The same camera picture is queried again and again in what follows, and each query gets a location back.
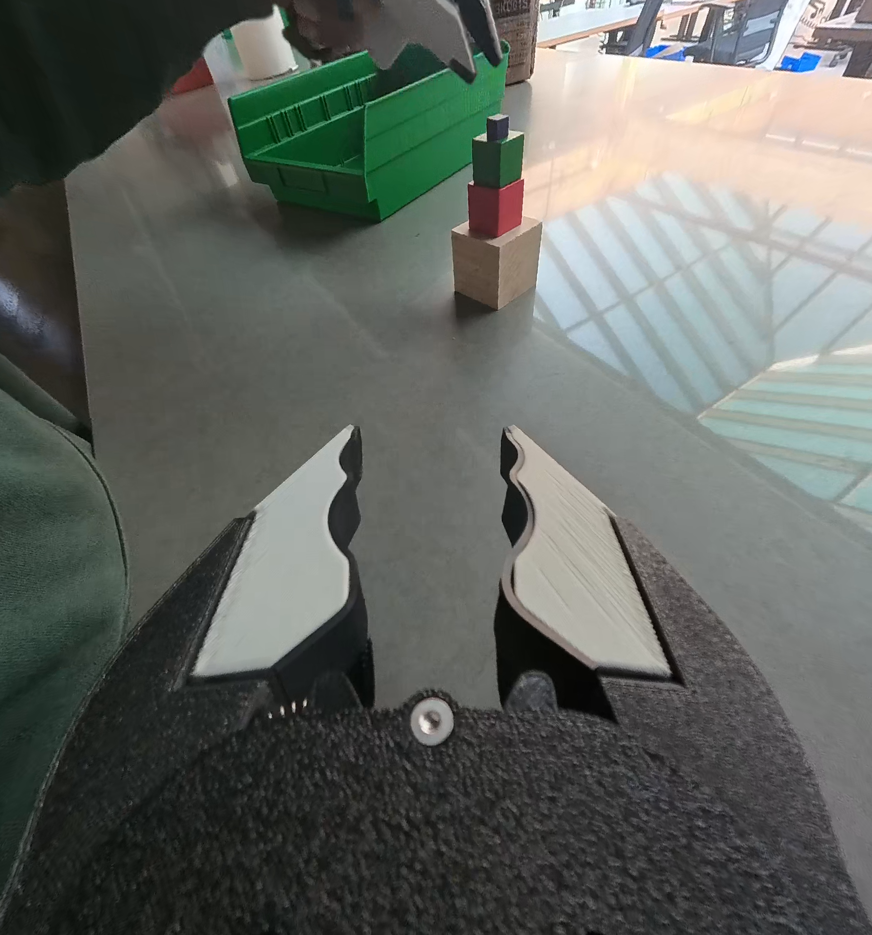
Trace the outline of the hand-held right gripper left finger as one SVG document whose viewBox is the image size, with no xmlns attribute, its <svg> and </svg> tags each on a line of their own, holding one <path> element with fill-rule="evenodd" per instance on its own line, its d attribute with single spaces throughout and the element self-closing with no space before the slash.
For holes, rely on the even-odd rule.
<svg viewBox="0 0 872 935">
<path fill-rule="evenodd" d="M 298 708 L 325 673 L 360 670 L 370 638 L 350 545 L 362 466 L 360 429 L 347 426 L 245 517 L 191 683 L 266 682 Z"/>
</svg>

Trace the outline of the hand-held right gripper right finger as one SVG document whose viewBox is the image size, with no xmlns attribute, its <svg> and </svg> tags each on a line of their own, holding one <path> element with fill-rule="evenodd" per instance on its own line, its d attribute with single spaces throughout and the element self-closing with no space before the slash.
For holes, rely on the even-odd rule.
<svg viewBox="0 0 872 935">
<path fill-rule="evenodd" d="M 503 605 L 592 673 L 672 682 L 615 514 L 519 427 L 502 430 L 500 476 Z"/>
</svg>

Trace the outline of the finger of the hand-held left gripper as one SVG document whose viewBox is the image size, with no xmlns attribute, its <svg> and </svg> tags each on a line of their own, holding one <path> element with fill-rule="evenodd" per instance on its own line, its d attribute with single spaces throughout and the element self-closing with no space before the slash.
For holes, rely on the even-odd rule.
<svg viewBox="0 0 872 935">
<path fill-rule="evenodd" d="M 456 1 L 463 25 L 477 51 L 493 66 L 502 61 L 500 39 L 490 1 Z"/>
<path fill-rule="evenodd" d="M 477 69 L 463 19 L 447 1 L 382 1 L 365 18 L 365 51 L 390 68 L 409 45 L 419 45 L 466 82 Z"/>
</svg>

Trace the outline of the green plastic bin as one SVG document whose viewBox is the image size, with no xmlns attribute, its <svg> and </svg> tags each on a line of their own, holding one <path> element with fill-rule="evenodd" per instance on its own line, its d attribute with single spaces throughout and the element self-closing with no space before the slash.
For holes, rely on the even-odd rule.
<svg viewBox="0 0 872 935">
<path fill-rule="evenodd" d="M 248 175 L 278 203 L 383 221 L 470 164 L 504 97 L 500 45 L 497 67 L 475 55 L 471 84 L 410 45 L 390 69 L 357 53 L 232 96 Z"/>
</svg>

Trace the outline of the green wooden cube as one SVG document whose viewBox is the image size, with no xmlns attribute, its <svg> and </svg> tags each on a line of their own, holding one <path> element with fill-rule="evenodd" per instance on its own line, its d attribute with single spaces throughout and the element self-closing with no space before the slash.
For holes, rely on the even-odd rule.
<svg viewBox="0 0 872 935">
<path fill-rule="evenodd" d="M 505 138 L 489 140 L 479 134 L 472 141 L 473 183 L 501 189 L 522 178 L 525 136 L 511 132 Z"/>
</svg>

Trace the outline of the red wooden cube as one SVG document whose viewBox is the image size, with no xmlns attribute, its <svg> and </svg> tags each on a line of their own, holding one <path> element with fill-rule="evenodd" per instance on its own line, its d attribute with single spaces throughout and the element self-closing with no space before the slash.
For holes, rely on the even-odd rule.
<svg viewBox="0 0 872 935">
<path fill-rule="evenodd" d="M 500 238 L 523 222 L 524 180 L 503 187 L 468 183 L 468 227 L 471 233 Z"/>
</svg>

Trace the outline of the large plain wooden cube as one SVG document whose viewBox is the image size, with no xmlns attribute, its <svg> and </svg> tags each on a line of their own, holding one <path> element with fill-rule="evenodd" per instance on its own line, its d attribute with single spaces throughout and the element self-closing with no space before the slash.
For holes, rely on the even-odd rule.
<svg viewBox="0 0 872 935">
<path fill-rule="evenodd" d="M 536 287 L 543 221 L 526 216 L 498 238 L 474 233 L 465 222 L 452 229 L 454 292 L 500 310 Z"/>
</svg>

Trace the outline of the person's left forearm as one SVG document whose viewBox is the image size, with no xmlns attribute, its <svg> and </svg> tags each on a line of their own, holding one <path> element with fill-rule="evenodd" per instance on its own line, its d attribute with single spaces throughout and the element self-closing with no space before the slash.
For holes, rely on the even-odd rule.
<svg viewBox="0 0 872 935">
<path fill-rule="evenodd" d="M 260 1 L 0 1 L 0 196 L 65 178 L 148 116 Z"/>
</svg>

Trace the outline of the person's left hand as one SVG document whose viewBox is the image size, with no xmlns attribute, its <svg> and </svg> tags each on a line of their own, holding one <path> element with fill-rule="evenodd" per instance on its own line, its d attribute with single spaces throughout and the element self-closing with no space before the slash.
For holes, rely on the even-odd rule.
<svg viewBox="0 0 872 935">
<path fill-rule="evenodd" d="M 377 1 L 284 1 L 284 38 L 312 61 L 322 64 L 366 51 L 366 33 L 380 12 Z"/>
</svg>

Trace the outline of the plain brown cardboard box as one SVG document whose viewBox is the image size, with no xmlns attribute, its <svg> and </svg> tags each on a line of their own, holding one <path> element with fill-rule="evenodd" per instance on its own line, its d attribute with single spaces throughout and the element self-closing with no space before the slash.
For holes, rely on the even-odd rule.
<svg viewBox="0 0 872 935">
<path fill-rule="evenodd" d="M 531 78 L 535 67 L 539 1 L 492 1 L 499 38 L 508 43 L 506 85 Z"/>
</svg>

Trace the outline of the grey office desk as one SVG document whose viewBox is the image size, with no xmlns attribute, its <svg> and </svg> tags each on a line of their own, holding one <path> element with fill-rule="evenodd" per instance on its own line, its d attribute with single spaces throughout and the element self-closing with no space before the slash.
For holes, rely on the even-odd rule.
<svg viewBox="0 0 872 935">
<path fill-rule="evenodd" d="M 573 13 L 562 6 L 556 17 L 540 18 L 537 31 L 538 49 L 556 49 L 560 45 L 608 34 L 636 19 L 636 7 L 643 3 L 610 6 L 608 8 L 582 8 Z M 658 22 L 681 19 L 697 13 L 708 2 L 664 2 Z"/>
</svg>

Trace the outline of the black office chair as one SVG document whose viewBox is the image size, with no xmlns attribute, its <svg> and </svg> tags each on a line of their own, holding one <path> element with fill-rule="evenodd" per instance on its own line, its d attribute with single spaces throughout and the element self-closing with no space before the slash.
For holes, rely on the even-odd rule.
<svg viewBox="0 0 872 935">
<path fill-rule="evenodd" d="M 664 1 L 645 1 L 636 7 L 633 23 L 611 30 L 603 44 L 605 54 L 644 57 L 657 28 Z"/>
<path fill-rule="evenodd" d="M 685 56 L 700 64 L 756 64 L 770 51 L 787 5 L 787 1 L 708 3 L 699 41 Z"/>
</svg>

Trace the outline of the white paper roll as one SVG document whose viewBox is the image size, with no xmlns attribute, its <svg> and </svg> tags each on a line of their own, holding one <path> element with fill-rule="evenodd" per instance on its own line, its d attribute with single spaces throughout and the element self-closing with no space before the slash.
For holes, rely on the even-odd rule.
<svg viewBox="0 0 872 935">
<path fill-rule="evenodd" d="M 232 41 L 246 78 L 264 80 L 298 70 L 284 29 L 284 18 L 276 5 L 265 18 L 247 19 L 232 26 Z"/>
</svg>

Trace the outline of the person's green shirt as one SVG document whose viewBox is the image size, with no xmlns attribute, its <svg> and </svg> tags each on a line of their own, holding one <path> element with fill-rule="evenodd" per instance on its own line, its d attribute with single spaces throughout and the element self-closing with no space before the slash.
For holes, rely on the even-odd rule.
<svg viewBox="0 0 872 935">
<path fill-rule="evenodd" d="M 123 637 L 126 545 L 90 432 L 0 354 L 0 897 L 69 725 Z"/>
</svg>

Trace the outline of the wooden-top work table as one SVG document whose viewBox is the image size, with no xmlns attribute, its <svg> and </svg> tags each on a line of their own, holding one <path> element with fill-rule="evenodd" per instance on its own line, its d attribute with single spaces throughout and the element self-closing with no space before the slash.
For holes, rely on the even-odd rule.
<svg viewBox="0 0 872 935">
<path fill-rule="evenodd" d="M 815 27 L 813 40 L 838 43 L 851 49 L 844 77 L 872 79 L 872 1 Z"/>
</svg>

